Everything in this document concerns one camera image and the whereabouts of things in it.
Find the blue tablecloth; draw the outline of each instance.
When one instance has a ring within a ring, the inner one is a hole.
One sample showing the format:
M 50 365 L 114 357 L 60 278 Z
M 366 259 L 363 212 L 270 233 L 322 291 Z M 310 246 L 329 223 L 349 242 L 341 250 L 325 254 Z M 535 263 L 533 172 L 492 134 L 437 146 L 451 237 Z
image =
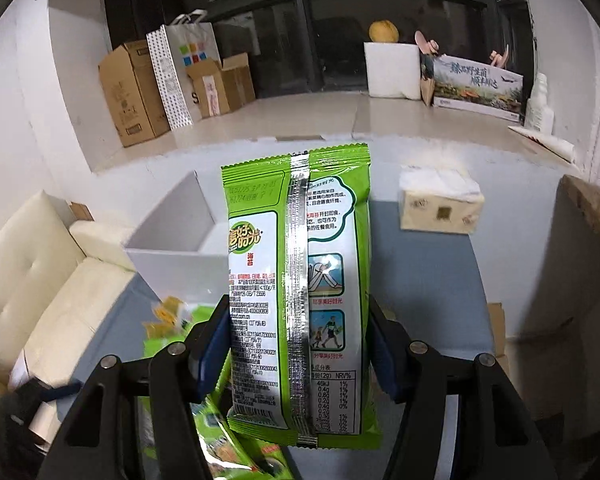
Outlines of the blue tablecloth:
M 398 205 L 370 204 L 371 293 L 380 306 L 392 310 L 414 339 L 449 356 L 473 359 L 493 352 L 484 289 L 467 235 L 401 231 Z M 149 286 L 136 275 L 96 332 L 80 358 L 74 378 L 85 381 L 101 357 L 123 361 L 142 357 L 143 321 L 154 319 L 157 302 Z M 290 448 L 304 480 L 381 479 L 400 426 L 402 407 L 376 392 L 378 419 L 384 435 L 378 450 Z M 59 403 L 60 418 L 73 399 Z M 449 478 L 456 436 L 458 402 L 447 398 L 445 430 L 436 478 Z

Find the cream sofa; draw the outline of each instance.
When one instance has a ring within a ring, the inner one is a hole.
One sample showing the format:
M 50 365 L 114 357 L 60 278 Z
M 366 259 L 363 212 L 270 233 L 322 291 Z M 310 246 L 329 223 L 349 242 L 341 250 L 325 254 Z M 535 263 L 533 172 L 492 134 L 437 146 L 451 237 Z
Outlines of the cream sofa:
M 15 365 L 51 385 L 71 377 L 134 275 L 122 249 L 131 232 L 85 221 L 67 230 L 44 192 L 9 219 L 0 231 L 2 382 Z M 58 427 L 55 407 L 43 405 L 32 429 L 51 442 Z

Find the metal screw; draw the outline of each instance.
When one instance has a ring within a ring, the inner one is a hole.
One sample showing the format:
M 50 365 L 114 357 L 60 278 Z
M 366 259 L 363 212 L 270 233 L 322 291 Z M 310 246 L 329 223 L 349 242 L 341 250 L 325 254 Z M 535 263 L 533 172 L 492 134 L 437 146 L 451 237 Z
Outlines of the metal screw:
M 185 349 L 186 346 L 184 346 L 184 343 L 178 341 L 176 343 L 171 343 L 167 349 L 167 352 L 169 352 L 171 355 L 180 355 L 185 351 Z
M 496 364 L 496 358 L 491 354 L 480 354 L 478 361 L 480 361 L 482 366 L 493 366 Z
M 426 343 L 422 341 L 414 341 L 409 345 L 409 350 L 411 350 L 414 354 L 426 354 L 429 347 Z
M 105 355 L 100 360 L 100 366 L 102 366 L 103 368 L 111 368 L 117 362 L 118 362 L 118 358 L 115 355 Z

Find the green snack package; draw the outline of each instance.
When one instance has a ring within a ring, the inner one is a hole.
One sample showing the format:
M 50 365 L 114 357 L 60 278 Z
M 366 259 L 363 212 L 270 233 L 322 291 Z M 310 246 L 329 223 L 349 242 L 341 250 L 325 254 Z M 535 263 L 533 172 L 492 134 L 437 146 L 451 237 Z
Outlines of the green snack package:
M 375 448 L 368 382 L 366 144 L 222 168 L 229 213 L 229 426 L 284 446 Z
M 152 357 L 165 346 L 183 341 L 192 327 L 211 317 L 214 307 L 198 306 L 190 313 L 190 322 L 183 324 L 178 335 L 147 339 L 144 357 Z M 227 480 L 266 480 L 272 476 L 279 480 L 293 480 L 280 447 L 254 438 L 240 438 L 229 428 L 218 409 L 222 393 L 228 385 L 230 359 L 222 368 L 216 389 L 201 404 L 192 404 L 191 412 L 196 423 L 202 453 L 213 478 Z M 156 458 L 149 399 L 142 399 L 142 440 L 144 453 Z

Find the windowsill ledge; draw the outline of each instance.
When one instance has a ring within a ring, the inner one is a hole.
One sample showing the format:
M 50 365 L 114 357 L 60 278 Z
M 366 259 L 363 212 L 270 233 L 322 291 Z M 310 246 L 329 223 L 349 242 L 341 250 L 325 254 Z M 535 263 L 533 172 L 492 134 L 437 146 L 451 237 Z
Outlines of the windowsill ledge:
M 329 144 L 397 136 L 476 144 L 518 153 L 541 166 L 573 166 L 509 130 L 510 121 L 421 101 L 370 98 L 360 92 L 296 94 L 259 99 L 237 112 L 201 120 L 158 139 L 121 148 L 96 172 L 172 152 L 234 142 L 325 141 Z

